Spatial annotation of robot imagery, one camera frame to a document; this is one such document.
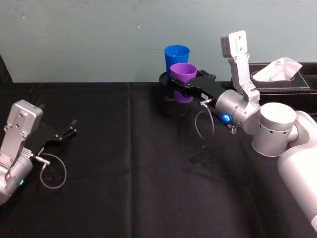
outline white tissue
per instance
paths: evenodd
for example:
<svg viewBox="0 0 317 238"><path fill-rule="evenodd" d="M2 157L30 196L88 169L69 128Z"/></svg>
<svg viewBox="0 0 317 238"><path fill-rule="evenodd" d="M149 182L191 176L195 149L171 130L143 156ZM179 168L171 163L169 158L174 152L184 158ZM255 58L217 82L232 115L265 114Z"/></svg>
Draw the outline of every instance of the white tissue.
<svg viewBox="0 0 317 238"><path fill-rule="evenodd" d="M290 58L280 58L253 75L256 81L286 81L301 69L302 65Z"/></svg>

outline wall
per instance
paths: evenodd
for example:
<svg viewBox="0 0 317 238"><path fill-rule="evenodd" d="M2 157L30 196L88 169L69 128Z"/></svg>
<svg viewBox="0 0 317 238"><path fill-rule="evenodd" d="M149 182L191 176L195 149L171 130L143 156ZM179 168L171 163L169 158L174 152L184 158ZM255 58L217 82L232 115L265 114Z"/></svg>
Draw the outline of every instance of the wall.
<svg viewBox="0 0 317 238"><path fill-rule="evenodd" d="M0 0L14 82L157 81L163 49L229 80L220 37L246 30L250 62L316 61L316 0Z"/></svg>

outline cable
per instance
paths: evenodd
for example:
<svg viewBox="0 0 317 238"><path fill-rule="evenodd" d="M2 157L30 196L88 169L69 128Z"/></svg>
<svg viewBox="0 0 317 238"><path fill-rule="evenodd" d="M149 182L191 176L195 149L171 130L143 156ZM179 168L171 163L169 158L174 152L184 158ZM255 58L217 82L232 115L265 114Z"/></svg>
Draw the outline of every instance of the cable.
<svg viewBox="0 0 317 238"><path fill-rule="evenodd" d="M208 113L209 113L210 118L211 118L211 124L212 124L211 137L212 137L212 136L213 136L213 133L214 133L214 123L213 123L213 119L212 119L212 114L211 114L211 112L210 112L208 106L206 105L205 107L207 108ZM198 116L199 116L201 113L204 113L204 112L206 112L206 111L200 111L199 113L197 113L197 115L196 115L196 117L195 117L195 128L196 128L196 131L197 131L199 137L200 137L201 139L204 139L204 140L205 140L206 138L204 138L204 137L200 134L200 132L199 132L199 130L198 130L198 127L197 127L197 118L198 118Z"/></svg>
<svg viewBox="0 0 317 238"><path fill-rule="evenodd" d="M49 188L49 189L58 189L58 188L62 187L62 186L65 184L66 178L67 178L67 169L66 169L66 166L65 166L64 162L63 162L59 157L57 157L56 155L52 155L52 154L48 154L48 153L42 153L41 155L51 156L51 157L54 157L54 158L58 159L58 160L61 162L61 164L63 165L64 171L65 171L65 176L64 176L63 182L62 182L59 186L51 187L51 186L48 186L48 185L47 185L46 183L44 183L44 181L43 181L43 171L44 171L45 168L47 167L47 166L44 165L43 168L42 168L42 170L41 170L41 173L40 173L41 183L42 183L46 188Z"/></svg>

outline black leather tissue box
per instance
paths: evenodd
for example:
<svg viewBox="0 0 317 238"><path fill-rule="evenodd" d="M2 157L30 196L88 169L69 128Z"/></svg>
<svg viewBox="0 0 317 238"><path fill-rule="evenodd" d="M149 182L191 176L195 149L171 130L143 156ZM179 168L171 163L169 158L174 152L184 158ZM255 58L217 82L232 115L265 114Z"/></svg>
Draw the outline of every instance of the black leather tissue box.
<svg viewBox="0 0 317 238"><path fill-rule="evenodd" d="M250 63L251 80L260 92L260 104L278 102L294 110L317 116L317 63L300 63L303 67L288 81L257 81L253 75L269 63Z"/></svg>

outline table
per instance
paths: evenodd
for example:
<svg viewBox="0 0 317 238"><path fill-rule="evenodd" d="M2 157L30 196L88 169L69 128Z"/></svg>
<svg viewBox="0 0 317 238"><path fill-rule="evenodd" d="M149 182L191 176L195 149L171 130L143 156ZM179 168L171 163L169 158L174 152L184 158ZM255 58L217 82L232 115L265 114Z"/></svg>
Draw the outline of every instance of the table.
<svg viewBox="0 0 317 238"><path fill-rule="evenodd" d="M0 89L0 125L24 99L46 105L42 121L77 136L57 150L65 186L47 190L36 165L0 207L1 238L314 238L277 173L276 158L252 150L252 138L215 121L202 140L194 118L169 119L156 109L158 83L8 84ZM199 121L210 130L209 119ZM209 148L205 161L191 162Z"/></svg>

